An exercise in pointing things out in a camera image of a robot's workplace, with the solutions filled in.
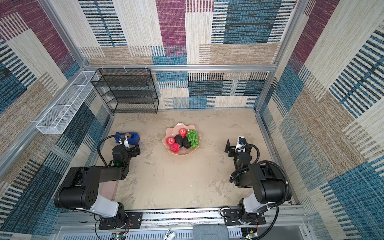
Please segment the red apple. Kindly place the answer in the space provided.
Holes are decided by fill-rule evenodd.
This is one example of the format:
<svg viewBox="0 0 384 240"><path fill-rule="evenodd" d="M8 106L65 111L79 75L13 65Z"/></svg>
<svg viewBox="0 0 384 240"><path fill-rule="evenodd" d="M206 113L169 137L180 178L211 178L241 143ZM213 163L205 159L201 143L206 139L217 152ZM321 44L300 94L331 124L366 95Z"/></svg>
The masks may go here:
<svg viewBox="0 0 384 240"><path fill-rule="evenodd" d="M182 129L179 130L179 135L180 135L182 138L186 137L187 134L188 134L188 130L187 130L187 129L182 128Z"/></svg>
<svg viewBox="0 0 384 240"><path fill-rule="evenodd" d="M172 144L174 144L176 141L175 141L175 138L173 138L173 137L168 137L167 139L166 139L166 143L169 145L169 146L171 146Z"/></svg>
<svg viewBox="0 0 384 240"><path fill-rule="evenodd" d="M180 145L178 143L173 143L171 145L171 151L174 153L178 153L180 151Z"/></svg>

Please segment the red apple front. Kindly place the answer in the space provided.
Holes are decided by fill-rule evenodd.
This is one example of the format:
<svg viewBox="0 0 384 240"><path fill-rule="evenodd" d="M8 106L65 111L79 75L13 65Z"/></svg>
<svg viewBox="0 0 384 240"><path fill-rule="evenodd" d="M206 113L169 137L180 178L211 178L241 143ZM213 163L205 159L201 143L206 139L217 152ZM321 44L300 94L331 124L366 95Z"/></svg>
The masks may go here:
<svg viewBox="0 0 384 240"><path fill-rule="evenodd" d="M174 153L178 153L180 151L180 145L178 143L173 143L171 145L171 151Z"/></svg>

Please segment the green grape bunch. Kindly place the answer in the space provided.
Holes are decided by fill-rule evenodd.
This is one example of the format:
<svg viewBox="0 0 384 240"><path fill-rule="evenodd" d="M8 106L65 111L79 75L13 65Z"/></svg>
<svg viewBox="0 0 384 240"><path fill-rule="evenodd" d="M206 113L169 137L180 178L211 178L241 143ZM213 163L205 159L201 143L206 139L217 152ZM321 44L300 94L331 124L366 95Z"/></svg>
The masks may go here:
<svg viewBox="0 0 384 240"><path fill-rule="evenodd" d="M191 149L194 149L196 148L198 145L199 145L199 136L198 136L198 132L196 130L188 130L187 132L187 140L190 144L190 148Z"/></svg>

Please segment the dark avocado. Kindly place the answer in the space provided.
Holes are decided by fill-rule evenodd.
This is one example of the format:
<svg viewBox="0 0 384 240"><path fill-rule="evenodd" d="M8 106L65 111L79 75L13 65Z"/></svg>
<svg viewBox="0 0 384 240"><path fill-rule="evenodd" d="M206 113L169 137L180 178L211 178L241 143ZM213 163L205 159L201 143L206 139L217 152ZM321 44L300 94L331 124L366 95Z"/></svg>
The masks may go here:
<svg viewBox="0 0 384 240"><path fill-rule="evenodd" d="M188 138L187 137L184 137L183 138L183 147L185 149L189 149L191 147L191 143L189 142Z"/></svg>
<svg viewBox="0 0 384 240"><path fill-rule="evenodd" d="M183 138L180 135L175 136L175 141L179 144L180 148L183 147Z"/></svg>

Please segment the pink tray under arm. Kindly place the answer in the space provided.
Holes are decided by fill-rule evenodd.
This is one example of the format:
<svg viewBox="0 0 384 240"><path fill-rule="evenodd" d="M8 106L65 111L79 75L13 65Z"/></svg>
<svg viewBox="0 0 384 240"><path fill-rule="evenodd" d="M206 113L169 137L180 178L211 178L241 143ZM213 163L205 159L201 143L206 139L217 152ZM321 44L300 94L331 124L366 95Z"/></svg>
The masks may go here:
<svg viewBox="0 0 384 240"><path fill-rule="evenodd" d="M106 199L114 201L118 189L118 181L104 182L99 184L99 194Z"/></svg>

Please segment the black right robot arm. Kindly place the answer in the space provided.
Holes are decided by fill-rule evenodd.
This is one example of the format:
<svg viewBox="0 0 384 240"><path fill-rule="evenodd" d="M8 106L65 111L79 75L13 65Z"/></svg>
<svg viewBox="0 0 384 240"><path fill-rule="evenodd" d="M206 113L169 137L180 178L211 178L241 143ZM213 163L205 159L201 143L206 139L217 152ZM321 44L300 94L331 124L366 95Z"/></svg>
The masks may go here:
<svg viewBox="0 0 384 240"><path fill-rule="evenodd" d="M253 193L239 201L235 209L224 207L220 214L225 225L265 224L264 213L277 208L292 197L287 174L274 162L261 161L260 150L238 137L235 146L227 140L225 153L233 158L234 172L229 181L239 189L252 189Z"/></svg>

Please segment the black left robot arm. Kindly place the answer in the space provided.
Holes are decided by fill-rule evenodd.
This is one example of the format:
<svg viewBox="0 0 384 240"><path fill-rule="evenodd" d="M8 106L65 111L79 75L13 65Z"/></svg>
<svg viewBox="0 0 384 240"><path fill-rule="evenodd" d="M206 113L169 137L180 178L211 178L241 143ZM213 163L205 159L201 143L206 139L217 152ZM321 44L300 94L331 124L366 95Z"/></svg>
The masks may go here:
<svg viewBox="0 0 384 240"><path fill-rule="evenodd" d="M122 228L128 221L124 205L101 196L99 185L124 180L129 173L131 159L139 154L138 145L117 145L113 148L110 165L70 168L55 196L55 206L92 213L100 216L110 227Z"/></svg>

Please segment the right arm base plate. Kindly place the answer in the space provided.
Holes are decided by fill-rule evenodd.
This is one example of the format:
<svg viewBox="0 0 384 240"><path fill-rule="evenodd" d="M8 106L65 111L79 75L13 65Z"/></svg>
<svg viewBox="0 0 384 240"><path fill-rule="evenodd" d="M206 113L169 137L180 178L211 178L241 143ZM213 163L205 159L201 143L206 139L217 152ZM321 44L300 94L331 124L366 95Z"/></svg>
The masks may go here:
<svg viewBox="0 0 384 240"><path fill-rule="evenodd" d="M237 209L224 208L220 210L226 226L240 225L265 225L266 219L263 215L243 213Z"/></svg>

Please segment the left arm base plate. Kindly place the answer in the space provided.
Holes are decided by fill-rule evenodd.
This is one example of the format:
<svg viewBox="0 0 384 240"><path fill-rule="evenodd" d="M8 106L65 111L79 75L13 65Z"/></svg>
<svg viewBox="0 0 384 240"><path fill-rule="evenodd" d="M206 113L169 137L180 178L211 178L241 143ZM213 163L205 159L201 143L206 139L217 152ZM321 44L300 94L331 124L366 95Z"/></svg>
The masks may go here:
<svg viewBox="0 0 384 240"><path fill-rule="evenodd" d="M139 229L142 224L143 212L127 212L122 217L102 218L98 230Z"/></svg>

